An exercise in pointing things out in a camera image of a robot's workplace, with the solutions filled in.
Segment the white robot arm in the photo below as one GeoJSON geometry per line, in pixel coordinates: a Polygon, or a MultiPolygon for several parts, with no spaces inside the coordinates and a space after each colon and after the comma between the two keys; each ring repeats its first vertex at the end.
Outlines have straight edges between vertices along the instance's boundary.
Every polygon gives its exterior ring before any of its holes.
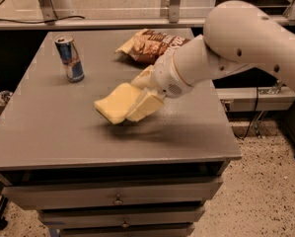
{"type": "Polygon", "coordinates": [[[203,34],[160,56],[132,80],[142,90],[126,117],[139,121],[204,80],[258,68],[295,92],[295,34],[254,5],[227,1],[207,16],[203,34]]]}

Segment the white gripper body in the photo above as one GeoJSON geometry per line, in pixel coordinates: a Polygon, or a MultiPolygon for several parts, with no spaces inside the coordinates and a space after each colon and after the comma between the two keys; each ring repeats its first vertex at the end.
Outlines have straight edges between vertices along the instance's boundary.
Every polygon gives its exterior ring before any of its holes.
{"type": "Polygon", "coordinates": [[[150,86],[168,98],[179,98],[189,93],[193,87],[180,76],[174,63],[174,53],[168,51],[160,56],[153,65],[150,86]]]}

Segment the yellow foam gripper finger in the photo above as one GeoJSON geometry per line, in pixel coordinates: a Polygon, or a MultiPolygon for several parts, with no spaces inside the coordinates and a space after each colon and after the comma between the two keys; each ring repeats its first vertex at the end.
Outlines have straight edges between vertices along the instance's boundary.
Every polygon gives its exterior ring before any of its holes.
{"type": "Polygon", "coordinates": [[[125,118],[140,121],[157,112],[164,105],[164,96],[156,90],[145,88],[130,107],[125,118]]]}
{"type": "Polygon", "coordinates": [[[130,84],[140,89],[151,87],[151,74],[153,68],[153,65],[147,66],[138,76],[131,80],[130,84]]]}

